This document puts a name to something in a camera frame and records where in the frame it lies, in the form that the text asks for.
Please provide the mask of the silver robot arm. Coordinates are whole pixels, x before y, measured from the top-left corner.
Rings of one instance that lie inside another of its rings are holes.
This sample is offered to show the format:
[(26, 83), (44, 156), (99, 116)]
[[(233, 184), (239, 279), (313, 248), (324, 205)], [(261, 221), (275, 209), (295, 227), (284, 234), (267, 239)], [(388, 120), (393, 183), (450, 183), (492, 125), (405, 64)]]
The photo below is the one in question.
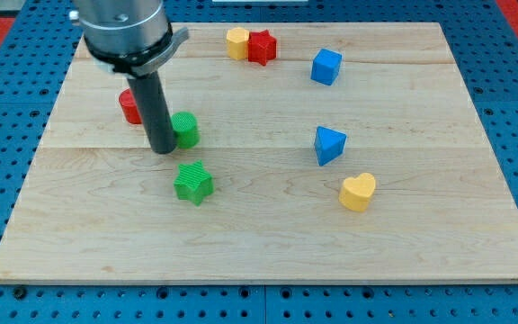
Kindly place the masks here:
[(174, 29), (163, 0), (74, 0), (68, 18), (83, 30), (85, 45), (112, 73), (142, 78), (157, 72), (188, 29)]

